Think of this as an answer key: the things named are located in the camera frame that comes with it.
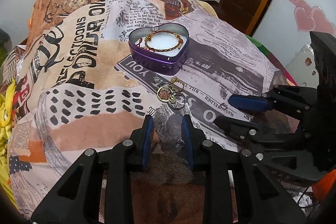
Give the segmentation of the newspaper print blanket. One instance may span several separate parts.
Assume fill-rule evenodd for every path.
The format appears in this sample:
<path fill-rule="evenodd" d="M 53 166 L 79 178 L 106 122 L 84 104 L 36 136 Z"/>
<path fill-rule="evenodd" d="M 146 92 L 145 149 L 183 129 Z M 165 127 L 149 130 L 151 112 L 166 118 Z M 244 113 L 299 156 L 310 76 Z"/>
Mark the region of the newspaper print blanket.
<path fill-rule="evenodd" d="M 181 110 L 156 95 L 170 76 L 134 61 L 128 45 L 135 29 L 164 23 L 183 25 L 191 39 L 186 62 L 174 73 L 186 97 Z M 85 149 L 114 147 L 151 114 L 153 155 L 131 185 L 137 223 L 202 221 L 204 188 L 177 155 L 184 114 L 206 137 L 236 151 L 213 121 L 251 116 L 227 106 L 228 97 L 293 83 L 260 43 L 197 0 L 36 0 L 18 73 L 9 146 L 18 211 L 31 217 Z"/>

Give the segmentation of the white patterned pillow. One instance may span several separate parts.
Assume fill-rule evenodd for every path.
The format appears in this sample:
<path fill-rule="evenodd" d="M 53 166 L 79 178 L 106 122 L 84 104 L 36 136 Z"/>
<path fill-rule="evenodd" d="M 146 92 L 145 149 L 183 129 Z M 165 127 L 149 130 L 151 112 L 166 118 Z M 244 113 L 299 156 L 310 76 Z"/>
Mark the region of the white patterned pillow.
<path fill-rule="evenodd" d="M 304 45 L 285 68 L 298 86 L 317 88 L 319 78 L 310 44 Z"/>

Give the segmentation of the pink heart wall sticker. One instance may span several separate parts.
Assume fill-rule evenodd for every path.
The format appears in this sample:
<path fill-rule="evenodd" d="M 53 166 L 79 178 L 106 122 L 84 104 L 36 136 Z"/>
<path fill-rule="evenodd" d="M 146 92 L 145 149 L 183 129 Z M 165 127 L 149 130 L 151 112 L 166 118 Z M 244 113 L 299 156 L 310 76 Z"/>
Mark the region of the pink heart wall sticker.
<path fill-rule="evenodd" d="M 304 0 L 288 0 L 294 8 L 297 30 L 302 32 L 324 32 L 335 36 L 335 23 L 328 20 L 319 6 L 309 6 Z"/>

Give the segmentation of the yellow cloth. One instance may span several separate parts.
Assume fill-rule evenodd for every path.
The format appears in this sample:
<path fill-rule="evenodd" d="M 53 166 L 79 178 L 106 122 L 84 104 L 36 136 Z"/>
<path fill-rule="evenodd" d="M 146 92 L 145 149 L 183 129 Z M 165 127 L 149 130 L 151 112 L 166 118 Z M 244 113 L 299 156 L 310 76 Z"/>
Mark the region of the yellow cloth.
<path fill-rule="evenodd" d="M 5 191 L 5 196 L 9 198 L 11 203 L 17 208 L 12 187 L 10 185 L 9 162 L 7 160 L 8 141 L 11 137 L 13 126 L 13 99 L 16 88 L 15 79 L 12 79 L 11 84 L 6 90 L 5 95 L 1 94 L 1 134 L 0 134 L 0 166 L 1 166 L 1 186 Z"/>

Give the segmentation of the purple heart-shaped tin box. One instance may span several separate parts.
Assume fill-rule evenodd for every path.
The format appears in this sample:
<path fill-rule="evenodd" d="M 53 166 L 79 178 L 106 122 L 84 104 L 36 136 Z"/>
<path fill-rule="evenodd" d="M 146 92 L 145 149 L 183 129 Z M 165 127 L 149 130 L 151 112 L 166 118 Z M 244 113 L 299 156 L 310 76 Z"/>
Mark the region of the purple heart-shaped tin box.
<path fill-rule="evenodd" d="M 143 27 L 129 34 L 133 60 L 162 75 L 178 73 L 186 61 L 189 47 L 188 30 L 177 23 Z"/>

